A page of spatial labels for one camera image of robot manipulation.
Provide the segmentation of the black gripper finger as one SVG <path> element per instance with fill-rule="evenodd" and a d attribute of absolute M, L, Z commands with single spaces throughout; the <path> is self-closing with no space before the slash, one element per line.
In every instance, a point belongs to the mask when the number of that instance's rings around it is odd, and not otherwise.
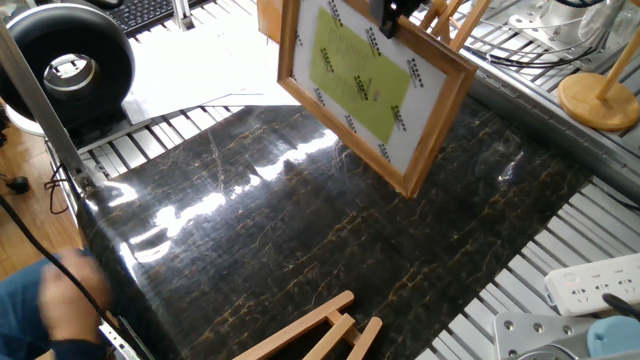
<path fill-rule="evenodd" d="M 418 0 L 377 0 L 379 30 L 386 38 L 393 38 L 399 18 L 410 17 L 417 8 Z"/>

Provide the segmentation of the person's right hand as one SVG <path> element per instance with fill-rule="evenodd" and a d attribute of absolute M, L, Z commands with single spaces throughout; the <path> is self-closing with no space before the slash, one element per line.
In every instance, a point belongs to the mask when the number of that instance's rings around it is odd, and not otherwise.
<path fill-rule="evenodd" d="M 111 292 L 97 262 L 79 249 L 65 249 L 58 259 L 89 292 L 102 310 L 111 303 Z M 53 341 L 101 342 L 101 317 L 80 289 L 57 267 L 47 265 L 41 275 L 38 305 Z"/>

